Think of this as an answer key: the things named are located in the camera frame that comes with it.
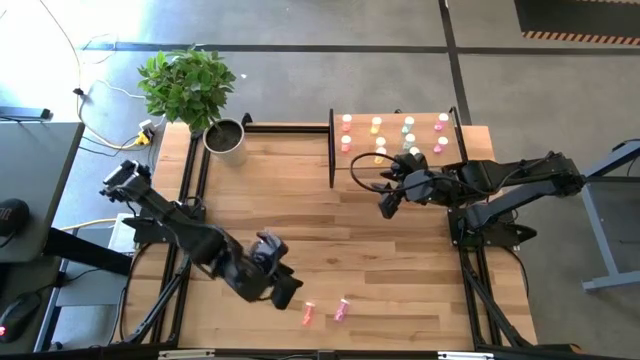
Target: potted plant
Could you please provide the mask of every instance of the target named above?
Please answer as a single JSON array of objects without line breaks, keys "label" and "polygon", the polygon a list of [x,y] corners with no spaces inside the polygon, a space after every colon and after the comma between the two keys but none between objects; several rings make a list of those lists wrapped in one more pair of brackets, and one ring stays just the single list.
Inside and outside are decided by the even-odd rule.
[{"label": "potted plant", "polygon": [[204,131],[206,148],[225,163],[237,166],[246,159],[244,129],[233,119],[221,118],[220,108],[233,92],[236,77],[218,57],[189,50],[174,51],[169,61],[159,52],[138,68],[144,79],[138,86],[147,94],[147,111],[167,120],[178,119],[189,125],[192,133]]}]

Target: table leg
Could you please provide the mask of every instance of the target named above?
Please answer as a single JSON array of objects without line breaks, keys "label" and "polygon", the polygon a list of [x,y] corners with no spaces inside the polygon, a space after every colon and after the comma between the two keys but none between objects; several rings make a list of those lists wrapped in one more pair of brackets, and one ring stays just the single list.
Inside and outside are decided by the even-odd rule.
[{"label": "table leg", "polygon": [[131,268],[130,257],[53,228],[49,230],[43,254],[60,256],[121,275],[129,275]]}]

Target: computer mouse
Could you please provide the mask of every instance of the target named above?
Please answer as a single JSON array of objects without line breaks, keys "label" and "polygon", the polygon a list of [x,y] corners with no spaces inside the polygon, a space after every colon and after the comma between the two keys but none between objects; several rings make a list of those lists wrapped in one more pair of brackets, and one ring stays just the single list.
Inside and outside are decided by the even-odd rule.
[{"label": "computer mouse", "polygon": [[40,295],[30,292],[18,296],[0,317],[0,343],[10,343],[22,335],[40,307]]}]

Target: concrete floor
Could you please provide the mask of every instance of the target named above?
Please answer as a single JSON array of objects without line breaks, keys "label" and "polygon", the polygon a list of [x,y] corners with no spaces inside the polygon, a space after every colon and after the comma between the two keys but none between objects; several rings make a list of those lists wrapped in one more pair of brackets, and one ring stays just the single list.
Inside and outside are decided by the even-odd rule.
[{"label": "concrete floor", "polygon": [[[156,43],[445,45],[436,0],[47,4],[77,45],[103,33],[117,33],[121,41]],[[56,113],[56,121],[74,121],[75,97],[70,91],[78,75],[68,44],[37,2],[8,6],[0,20],[0,45],[11,49],[0,60],[0,103],[46,106]],[[449,0],[449,6],[459,46],[596,46],[523,39],[510,0]],[[87,63],[82,66],[85,89],[102,78],[139,93],[135,68],[152,54],[118,52],[102,64],[90,64],[103,55],[82,55]],[[353,113],[396,108],[434,112],[455,104],[447,55],[223,56],[236,74],[246,75],[238,77],[237,92],[229,99],[226,115],[231,117],[249,111],[256,121],[324,122],[330,107]],[[638,57],[461,56],[460,62],[472,121],[490,126],[499,161],[555,150],[584,169],[620,141],[640,136]],[[99,83],[90,95],[91,103],[83,109],[85,120],[114,142],[130,137],[147,118],[141,100]],[[123,159],[146,162],[147,156],[142,151],[112,159],[80,151],[55,225],[125,212],[98,195],[101,180]],[[581,198],[540,200],[520,211],[520,222],[539,230],[521,252],[538,340],[638,358],[640,286],[582,292],[581,281],[604,275],[605,268]],[[637,259],[639,250],[630,245],[625,251]],[[77,320],[88,314],[104,326],[79,324]],[[67,348],[102,343],[112,318],[107,308],[65,309],[55,339]]]}]

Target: wooden tabletop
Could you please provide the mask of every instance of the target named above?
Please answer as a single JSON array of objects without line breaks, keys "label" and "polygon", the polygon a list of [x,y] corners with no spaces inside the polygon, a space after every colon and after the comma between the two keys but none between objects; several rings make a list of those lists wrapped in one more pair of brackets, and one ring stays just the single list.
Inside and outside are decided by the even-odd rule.
[{"label": "wooden tabletop", "polygon": [[[493,158],[487,127],[463,131],[470,158]],[[188,139],[186,126],[167,126],[153,185],[168,199],[178,196]],[[246,141],[243,167],[227,168],[211,157],[207,221],[243,245],[270,229],[289,245],[283,262],[305,284],[279,311],[269,302],[246,303],[224,281],[192,270],[180,347],[471,349],[460,264],[449,245],[444,208],[402,204],[385,220],[378,196],[349,177],[337,176],[329,189],[326,135],[247,134]],[[190,195],[202,151],[200,145]],[[157,298],[166,251],[153,245],[135,269],[125,312],[128,332]],[[497,303],[535,342],[518,263],[501,249],[487,249],[487,258]],[[333,315],[342,298],[350,307],[337,323]],[[316,308],[311,325],[303,326],[307,301]],[[479,313],[486,329],[486,312],[480,307]]]},{"label": "wooden tabletop", "polygon": [[[377,148],[376,139],[383,137],[386,141],[384,148],[387,155],[395,155],[408,152],[403,149],[405,134],[402,133],[405,119],[411,117],[414,125],[409,133],[415,136],[415,144],[421,153],[427,158],[429,166],[443,166],[461,161],[460,150],[456,141],[455,121],[451,114],[443,113],[447,117],[446,121],[439,121],[440,113],[422,114],[349,114],[351,116],[351,128],[348,131],[343,129],[344,114],[334,116],[335,124],[335,147],[336,147],[336,169],[348,169],[351,160],[358,154],[375,151]],[[379,132],[371,133],[371,122],[374,117],[382,119]],[[442,129],[436,131],[435,125],[439,124]],[[342,137],[351,137],[351,149],[348,152],[342,151]],[[435,153],[434,147],[438,145],[438,139],[447,138],[449,143],[441,146],[442,152]],[[387,162],[375,164],[373,157],[364,158],[355,164],[356,168],[383,168],[389,167]]]}]

